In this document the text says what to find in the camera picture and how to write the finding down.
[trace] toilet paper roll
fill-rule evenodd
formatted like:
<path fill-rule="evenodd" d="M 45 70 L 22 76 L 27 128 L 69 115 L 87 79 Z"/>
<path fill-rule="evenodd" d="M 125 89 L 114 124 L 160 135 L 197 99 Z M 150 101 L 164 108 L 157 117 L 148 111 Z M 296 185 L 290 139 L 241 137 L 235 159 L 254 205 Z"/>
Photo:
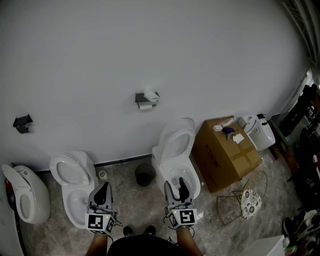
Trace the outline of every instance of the toilet paper roll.
<path fill-rule="evenodd" d="M 156 95 L 150 87 L 144 88 L 143 93 L 144 97 L 150 102 L 157 102 L 160 99 L 160 97 Z"/>
<path fill-rule="evenodd" d="M 108 180 L 107 172 L 105 170 L 99 171 L 99 178 L 102 181 L 107 181 Z"/>
<path fill-rule="evenodd" d="M 140 111 L 146 111 L 146 110 L 151 110 L 152 105 L 139 105 L 139 110 Z"/>

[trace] person's arm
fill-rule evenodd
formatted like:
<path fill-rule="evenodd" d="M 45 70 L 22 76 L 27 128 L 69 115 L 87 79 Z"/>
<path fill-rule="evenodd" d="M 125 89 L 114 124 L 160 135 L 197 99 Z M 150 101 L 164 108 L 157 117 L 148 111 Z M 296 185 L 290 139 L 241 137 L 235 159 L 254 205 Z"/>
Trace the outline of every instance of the person's arm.
<path fill-rule="evenodd" d="M 108 236 L 95 234 L 85 256 L 106 256 L 108 245 Z"/>
<path fill-rule="evenodd" d="M 178 246 L 185 255 L 203 256 L 188 228 L 177 229 L 176 237 L 178 240 Z"/>

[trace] marble floor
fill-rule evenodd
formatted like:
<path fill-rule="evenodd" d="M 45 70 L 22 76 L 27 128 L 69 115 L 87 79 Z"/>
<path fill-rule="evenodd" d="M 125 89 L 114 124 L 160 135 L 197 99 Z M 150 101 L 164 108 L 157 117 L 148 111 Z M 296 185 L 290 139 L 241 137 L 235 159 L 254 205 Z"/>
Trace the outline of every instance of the marble floor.
<path fill-rule="evenodd" d="M 282 220 L 293 216 L 300 207 L 300 200 L 292 182 L 287 183 L 290 170 L 284 159 L 275 160 L 269 150 L 262 151 L 262 164 L 255 170 L 263 170 L 268 178 L 268 187 L 259 212 L 250 219 L 242 217 L 228 225 L 223 225 L 217 214 L 217 196 L 228 196 L 232 190 L 240 190 L 253 172 L 228 188 L 210 194 L 205 183 L 194 201 L 198 212 L 198 223 L 194 226 L 194 239 L 204 255 L 237 256 L 254 240 L 282 234 Z M 145 158 L 127 163 L 99 167 L 107 171 L 112 185 L 113 208 L 118 212 L 117 219 L 130 226 L 136 234 L 153 225 L 156 235 L 163 239 L 171 237 L 177 241 L 175 232 L 163 223 L 166 206 L 155 181 L 148 187 L 140 187 L 135 180 L 135 168 L 141 163 L 151 163 Z M 198 172 L 200 182 L 203 177 Z M 93 234 L 76 228 L 64 210 L 61 186 L 50 173 L 40 174 L 48 187 L 51 200 L 51 214 L 44 224 L 31 225 L 20 220 L 21 232 L 29 256 L 81 256 L 85 255 Z M 115 226 L 113 239 L 123 237 L 122 228 Z"/>

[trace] cardboard box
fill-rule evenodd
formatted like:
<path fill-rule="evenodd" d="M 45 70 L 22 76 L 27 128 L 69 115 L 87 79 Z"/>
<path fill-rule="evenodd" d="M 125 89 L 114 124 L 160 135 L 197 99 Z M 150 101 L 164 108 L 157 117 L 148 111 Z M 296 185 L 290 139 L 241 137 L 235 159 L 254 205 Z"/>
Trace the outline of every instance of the cardboard box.
<path fill-rule="evenodd" d="M 228 127 L 235 130 L 235 135 L 240 133 L 244 137 L 239 144 L 232 138 L 227 140 L 223 131 L 214 131 L 215 125 L 229 118 L 204 121 L 192 148 L 194 160 L 211 193 L 239 181 L 262 163 L 255 146 L 237 122 Z"/>

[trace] toilet lid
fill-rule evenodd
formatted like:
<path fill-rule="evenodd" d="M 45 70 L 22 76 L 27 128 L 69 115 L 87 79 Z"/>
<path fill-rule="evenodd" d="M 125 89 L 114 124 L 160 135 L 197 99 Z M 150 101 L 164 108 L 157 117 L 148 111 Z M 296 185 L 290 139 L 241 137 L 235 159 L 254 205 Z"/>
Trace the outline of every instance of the toilet lid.
<path fill-rule="evenodd" d="M 244 132 L 247 134 L 255 127 L 256 123 L 259 121 L 257 116 L 253 116 L 243 127 Z"/>
<path fill-rule="evenodd" d="M 62 186 L 88 186 L 89 178 L 86 170 L 72 156 L 59 153 L 50 160 L 50 170 L 55 180 Z"/>
<path fill-rule="evenodd" d="M 163 129 L 155 151 L 158 164 L 184 161 L 188 158 L 195 141 L 195 122 L 181 118 L 169 122 Z"/>
<path fill-rule="evenodd" d="M 10 181 L 10 183 L 17 189 L 24 188 L 31 191 L 29 183 L 13 168 L 9 165 L 2 165 L 2 172 L 4 176 Z"/>
<path fill-rule="evenodd" d="M 35 216 L 36 203 L 29 183 L 9 165 L 2 165 L 4 176 L 14 187 L 15 204 L 20 218 L 29 223 Z"/>

